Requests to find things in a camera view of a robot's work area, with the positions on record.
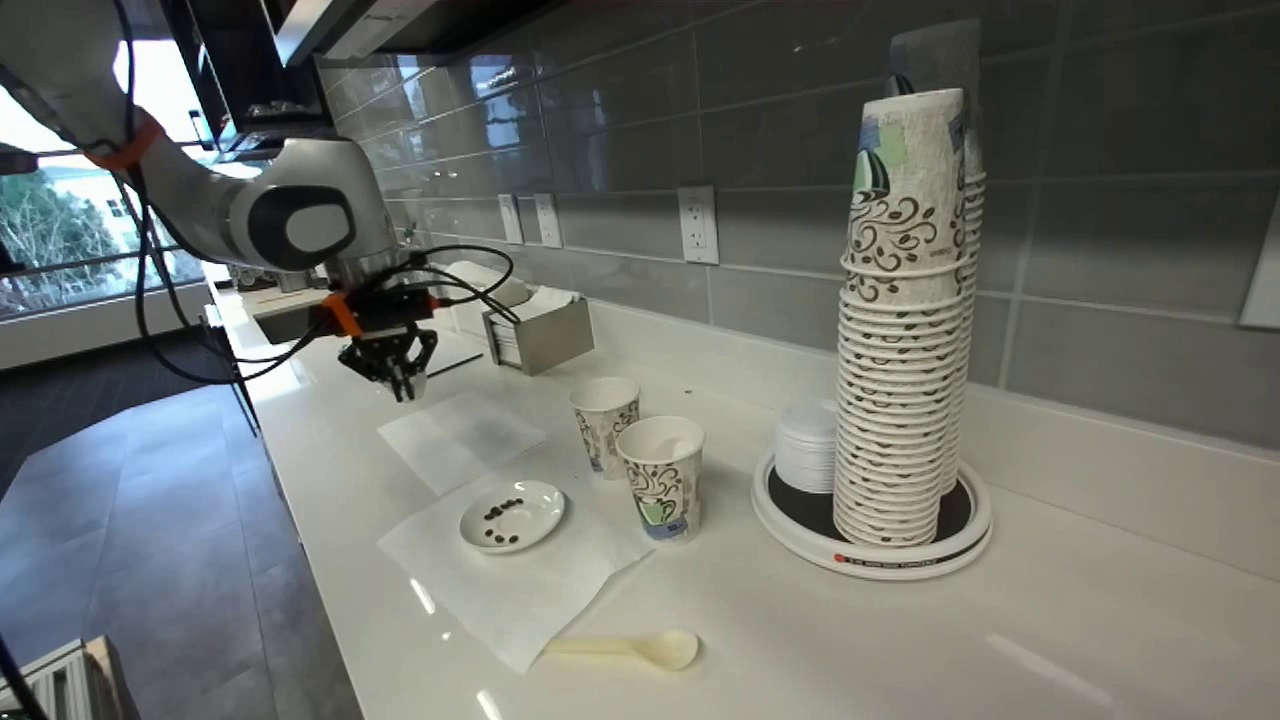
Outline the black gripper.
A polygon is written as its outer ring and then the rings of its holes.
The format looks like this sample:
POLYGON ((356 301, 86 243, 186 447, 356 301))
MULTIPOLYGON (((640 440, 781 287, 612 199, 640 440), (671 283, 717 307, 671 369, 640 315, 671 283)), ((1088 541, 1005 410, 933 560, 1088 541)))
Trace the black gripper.
POLYGON ((434 307, 428 287, 375 274, 324 297, 327 329, 347 338, 341 358, 392 397, 404 389, 404 398, 417 398, 417 382, 436 352, 434 307))

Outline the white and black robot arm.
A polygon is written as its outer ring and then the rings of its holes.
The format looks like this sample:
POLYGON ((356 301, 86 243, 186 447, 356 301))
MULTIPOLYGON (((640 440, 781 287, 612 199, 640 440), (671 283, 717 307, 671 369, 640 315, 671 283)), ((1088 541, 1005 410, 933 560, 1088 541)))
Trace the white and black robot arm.
POLYGON ((45 127, 130 185, 199 258, 308 271, 335 258, 341 279, 316 330, 346 336, 341 363, 411 398, 436 352, 426 287, 396 269, 354 274, 392 243, 367 154, 346 135, 287 140, 254 181, 191 160, 115 79, 130 34, 119 0, 0 0, 0 79, 45 127))

